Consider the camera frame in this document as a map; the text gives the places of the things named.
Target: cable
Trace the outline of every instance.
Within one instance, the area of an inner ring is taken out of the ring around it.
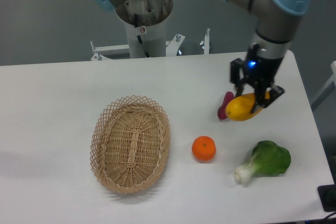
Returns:
[[[327,215],[323,220],[322,223],[325,223],[331,216],[336,215],[336,212],[333,212],[332,214]]]

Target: screw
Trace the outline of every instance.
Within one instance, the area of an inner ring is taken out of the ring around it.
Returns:
[[[181,34],[176,34],[176,42],[180,42]]]

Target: white cylinder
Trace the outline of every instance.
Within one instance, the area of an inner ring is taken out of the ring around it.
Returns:
[[[166,56],[166,20],[154,25],[146,26],[146,33],[141,34],[142,43],[150,57]],[[136,29],[133,25],[124,22],[131,58],[145,58]]]

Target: metal frame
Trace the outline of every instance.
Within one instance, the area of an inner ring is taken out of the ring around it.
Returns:
[[[310,102],[311,110],[314,111],[331,94],[336,86],[336,61],[331,64],[333,75],[325,82]]]

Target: table surface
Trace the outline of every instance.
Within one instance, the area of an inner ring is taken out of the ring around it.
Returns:
[[[245,53],[0,67],[0,223],[270,223],[326,215],[317,187],[332,184],[294,55],[276,76],[286,93],[245,122],[220,121],[229,62]],[[120,196],[90,170],[91,136],[108,104],[145,95],[166,111],[171,148],[161,178]],[[198,163],[191,145],[212,137]],[[258,141],[287,148],[278,177],[235,182]]]

